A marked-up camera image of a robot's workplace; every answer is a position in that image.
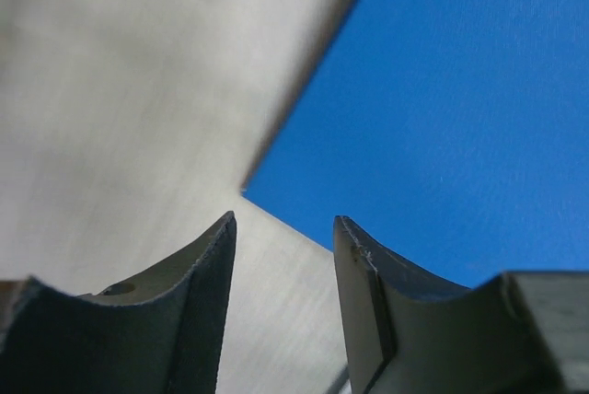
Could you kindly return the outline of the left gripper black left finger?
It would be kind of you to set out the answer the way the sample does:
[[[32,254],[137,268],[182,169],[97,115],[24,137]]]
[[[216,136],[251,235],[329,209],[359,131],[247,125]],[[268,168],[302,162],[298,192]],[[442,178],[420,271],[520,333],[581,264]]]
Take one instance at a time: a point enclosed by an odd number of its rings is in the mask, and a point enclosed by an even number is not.
[[[92,295],[1,284],[5,393],[213,393],[237,243],[233,213]]]

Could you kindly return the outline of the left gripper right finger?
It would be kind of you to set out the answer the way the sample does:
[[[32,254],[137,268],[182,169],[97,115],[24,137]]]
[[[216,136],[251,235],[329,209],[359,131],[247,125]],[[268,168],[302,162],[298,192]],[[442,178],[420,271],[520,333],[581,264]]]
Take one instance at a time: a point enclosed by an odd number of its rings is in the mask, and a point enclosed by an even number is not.
[[[586,272],[502,272],[467,288],[351,218],[333,253],[355,393],[584,393]]]

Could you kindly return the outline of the blue ring binder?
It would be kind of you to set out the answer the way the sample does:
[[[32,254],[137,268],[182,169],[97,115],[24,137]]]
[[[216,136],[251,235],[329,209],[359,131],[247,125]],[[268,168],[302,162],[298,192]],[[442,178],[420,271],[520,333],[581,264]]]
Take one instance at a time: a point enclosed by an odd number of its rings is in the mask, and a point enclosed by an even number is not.
[[[475,286],[588,266],[588,0],[358,0],[245,196]]]

